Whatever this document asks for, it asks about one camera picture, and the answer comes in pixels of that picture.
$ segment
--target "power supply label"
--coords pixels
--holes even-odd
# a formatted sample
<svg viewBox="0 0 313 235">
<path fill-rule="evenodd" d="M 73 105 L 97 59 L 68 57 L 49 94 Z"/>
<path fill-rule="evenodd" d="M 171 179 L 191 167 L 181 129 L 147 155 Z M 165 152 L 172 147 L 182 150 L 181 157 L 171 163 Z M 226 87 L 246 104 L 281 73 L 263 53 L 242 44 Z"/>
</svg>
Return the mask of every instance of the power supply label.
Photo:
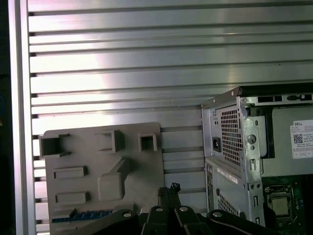
<svg viewBox="0 0 313 235">
<path fill-rule="evenodd" d="M 313 120 L 294 121 L 290 133 L 292 157 L 313 158 Z"/>
</svg>

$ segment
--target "sticker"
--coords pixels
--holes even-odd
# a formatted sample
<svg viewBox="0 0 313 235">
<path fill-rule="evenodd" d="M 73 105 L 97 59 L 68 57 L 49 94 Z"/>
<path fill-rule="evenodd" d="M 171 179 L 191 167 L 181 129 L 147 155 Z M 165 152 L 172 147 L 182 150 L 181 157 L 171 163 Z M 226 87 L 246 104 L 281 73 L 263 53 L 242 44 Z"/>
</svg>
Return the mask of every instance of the sticker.
<svg viewBox="0 0 313 235">
<path fill-rule="evenodd" d="M 230 174 L 228 174 L 227 172 L 223 171 L 222 169 L 217 168 L 217 172 L 222 174 L 223 176 L 225 176 L 227 179 L 231 180 L 235 184 L 238 184 L 238 180 L 235 177 L 231 176 Z"/>
<path fill-rule="evenodd" d="M 294 121 L 290 134 L 292 157 L 313 158 L 313 120 Z"/>
</svg>

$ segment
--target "power supply fan grille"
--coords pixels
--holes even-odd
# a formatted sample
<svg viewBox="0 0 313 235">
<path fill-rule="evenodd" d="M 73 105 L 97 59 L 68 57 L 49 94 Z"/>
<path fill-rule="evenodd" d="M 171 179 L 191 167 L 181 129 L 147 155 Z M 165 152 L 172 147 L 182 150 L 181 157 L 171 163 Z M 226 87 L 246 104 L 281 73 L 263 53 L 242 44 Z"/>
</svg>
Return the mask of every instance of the power supply fan grille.
<svg viewBox="0 0 313 235">
<path fill-rule="evenodd" d="M 224 159 L 240 166 L 239 151 L 244 148 L 239 133 L 240 119 L 237 109 L 222 112 L 222 149 Z"/>
</svg>

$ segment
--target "screw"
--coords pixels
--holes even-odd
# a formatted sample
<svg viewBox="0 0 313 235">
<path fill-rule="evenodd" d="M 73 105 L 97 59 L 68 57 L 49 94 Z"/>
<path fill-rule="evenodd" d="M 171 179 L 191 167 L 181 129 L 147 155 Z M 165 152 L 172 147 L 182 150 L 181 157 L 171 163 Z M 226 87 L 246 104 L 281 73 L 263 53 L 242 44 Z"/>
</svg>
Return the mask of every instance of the screw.
<svg viewBox="0 0 313 235">
<path fill-rule="evenodd" d="M 124 217 L 131 217 L 132 214 L 130 214 L 129 212 L 126 212 L 126 213 L 123 214 L 123 216 L 124 216 Z"/>
<path fill-rule="evenodd" d="M 183 211 L 183 212 L 186 212 L 186 211 L 188 211 L 188 208 L 187 207 L 181 207 L 180 209 L 179 209 L 181 212 Z"/>
<path fill-rule="evenodd" d="M 217 212 L 213 212 L 213 216 L 214 217 L 221 217 L 222 214 L 217 211 Z"/>
<path fill-rule="evenodd" d="M 250 144 L 254 144 L 256 142 L 256 136 L 255 135 L 249 135 L 248 136 L 248 142 Z"/>
</svg>

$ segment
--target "qr code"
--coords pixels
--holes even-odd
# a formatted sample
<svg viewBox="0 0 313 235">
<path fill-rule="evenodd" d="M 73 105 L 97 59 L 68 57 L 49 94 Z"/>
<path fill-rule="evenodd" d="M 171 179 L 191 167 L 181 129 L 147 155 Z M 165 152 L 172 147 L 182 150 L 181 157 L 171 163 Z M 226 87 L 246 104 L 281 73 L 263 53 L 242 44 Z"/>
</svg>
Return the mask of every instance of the qr code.
<svg viewBox="0 0 313 235">
<path fill-rule="evenodd" d="M 300 134 L 300 135 L 293 135 L 293 142 L 294 143 L 303 143 L 302 134 Z"/>
</svg>

